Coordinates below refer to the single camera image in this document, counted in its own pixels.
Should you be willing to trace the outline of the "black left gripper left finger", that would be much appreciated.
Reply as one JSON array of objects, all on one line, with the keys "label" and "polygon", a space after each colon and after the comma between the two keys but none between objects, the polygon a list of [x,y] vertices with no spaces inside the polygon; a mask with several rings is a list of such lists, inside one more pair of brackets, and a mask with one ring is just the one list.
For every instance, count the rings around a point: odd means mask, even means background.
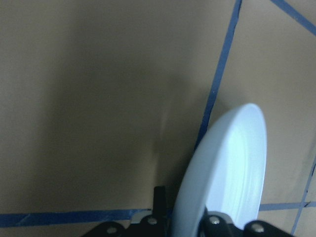
[{"label": "black left gripper left finger", "polygon": [[125,228],[118,222],[103,222],[82,235],[83,237],[167,237],[168,216],[136,213]]}]

